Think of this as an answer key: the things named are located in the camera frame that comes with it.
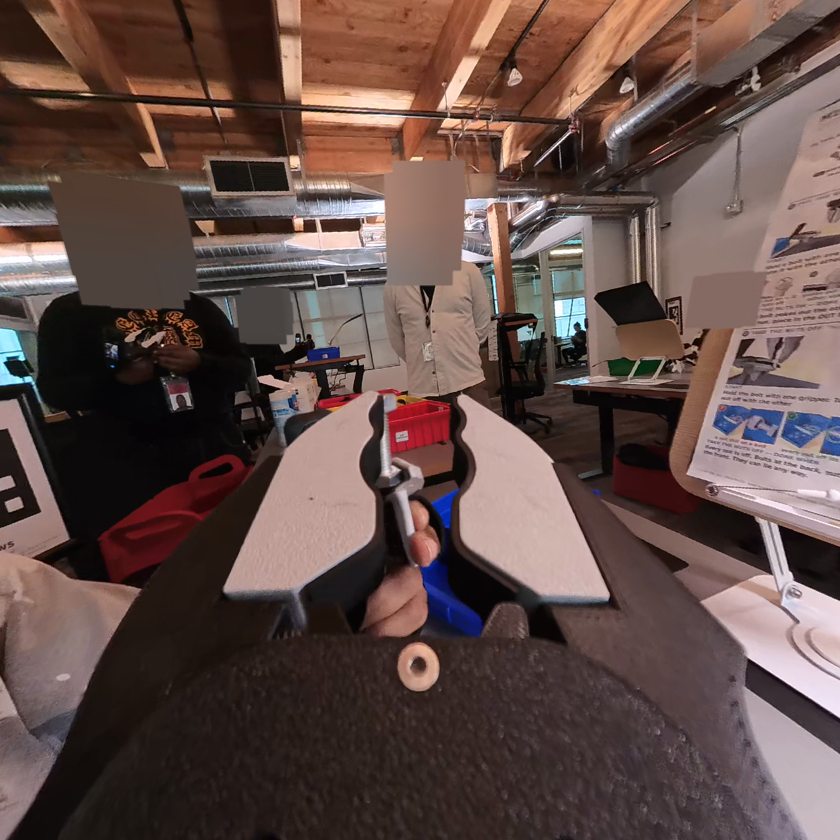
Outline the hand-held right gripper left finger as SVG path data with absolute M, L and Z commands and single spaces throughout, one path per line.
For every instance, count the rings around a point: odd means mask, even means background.
M 364 612 L 385 567 L 383 399 L 365 392 L 291 444 L 224 583 L 227 598 L 282 602 L 293 617 Z

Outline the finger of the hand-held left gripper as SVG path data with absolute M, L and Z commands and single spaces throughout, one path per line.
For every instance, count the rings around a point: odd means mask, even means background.
M 405 462 L 401 458 L 393 458 L 394 463 L 404 468 L 407 474 L 406 480 L 392 491 L 384 492 L 384 501 L 390 506 L 395 528 L 398 532 L 402 542 L 402 552 L 405 556 L 406 564 L 409 566 L 417 566 L 413 559 L 411 540 L 416 528 L 413 522 L 413 514 L 411 510 L 411 496 L 424 488 L 424 476 L 420 468 L 411 463 Z

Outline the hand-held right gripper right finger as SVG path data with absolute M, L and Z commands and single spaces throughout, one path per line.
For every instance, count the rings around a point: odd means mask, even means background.
M 610 592 L 551 457 L 467 395 L 451 407 L 455 550 L 525 606 L 603 605 Z

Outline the person's left hand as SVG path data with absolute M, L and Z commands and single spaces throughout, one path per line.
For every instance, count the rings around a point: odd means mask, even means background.
M 360 633 L 371 637 L 408 637 L 427 620 L 427 593 L 421 569 L 435 562 L 440 541 L 428 509 L 411 500 L 415 533 L 409 548 L 414 565 L 405 564 L 389 572 L 368 598 Z

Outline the red bag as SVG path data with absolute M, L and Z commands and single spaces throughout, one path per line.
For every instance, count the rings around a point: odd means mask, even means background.
M 700 499 L 676 480 L 669 467 L 669 448 L 656 444 L 625 444 L 613 459 L 612 491 L 677 515 L 699 510 Z

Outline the black office chair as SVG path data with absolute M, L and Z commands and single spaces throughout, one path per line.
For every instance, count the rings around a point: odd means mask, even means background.
M 551 416 L 528 409 L 528 401 L 545 395 L 542 358 L 547 344 L 545 332 L 537 333 L 539 320 L 531 313 L 502 313 L 495 316 L 501 411 L 511 424 L 526 428 L 536 424 L 548 434 Z

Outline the red tote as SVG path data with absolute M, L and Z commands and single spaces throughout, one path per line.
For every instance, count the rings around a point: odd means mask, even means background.
M 215 458 L 105 531 L 98 543 L 109 581 L 128 585 L 164 562 L 252 469 L 235 455 Z

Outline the wooden board stand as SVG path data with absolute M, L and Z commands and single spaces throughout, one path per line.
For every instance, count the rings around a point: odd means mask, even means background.
M 684 344 L 677 325 L 669 319 L 636 322 L 616 327 L 616 338 L 624 357 L 633 361 L 633 367 L 622 385 L 660 386 L 673 380 L 662 377 L 668 361 L 679 361 L 685 354 Z M 647 378 L 637 376 L 639 365 L 646 361 L 657 362 L 656 370 Z

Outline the black flag panel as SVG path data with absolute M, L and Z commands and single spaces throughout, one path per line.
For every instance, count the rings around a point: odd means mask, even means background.
M 661 302 L 644 280 L 599 291 L 594 300 L 617 327 L 667 320 Z

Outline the white air vent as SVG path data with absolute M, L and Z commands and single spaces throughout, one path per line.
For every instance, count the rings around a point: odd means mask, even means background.
M 293 196 L 295 186 L 286 157 L 206 155 L 204 171 L 214 197 Z

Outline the framed marker poster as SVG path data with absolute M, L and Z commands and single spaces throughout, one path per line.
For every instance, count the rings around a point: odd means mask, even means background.
M 39 559 L 66 546 L 70 530 L 30 385 L 1 388 L 1 551 Z

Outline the printed instruction sheet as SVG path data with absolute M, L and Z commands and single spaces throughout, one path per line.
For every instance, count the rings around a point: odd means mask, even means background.
M 689 474 L 838 520 L 839 105 L 805 124 L 755 262 L 755 323 L 733 331 Z

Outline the person's torso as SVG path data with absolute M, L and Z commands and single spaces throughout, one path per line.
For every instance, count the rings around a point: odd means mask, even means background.
M 11 837 L 62 750 L 73 714 L 27 730 L 1 684 L 1 838 Z

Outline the silver air duct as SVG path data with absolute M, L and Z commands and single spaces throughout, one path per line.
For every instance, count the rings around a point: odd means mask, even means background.
M 686 64 L 625 111 L 605 135 L 607 171 L 624 168 L 634 138 L 683 106 L 699 89 L 695 70 Z

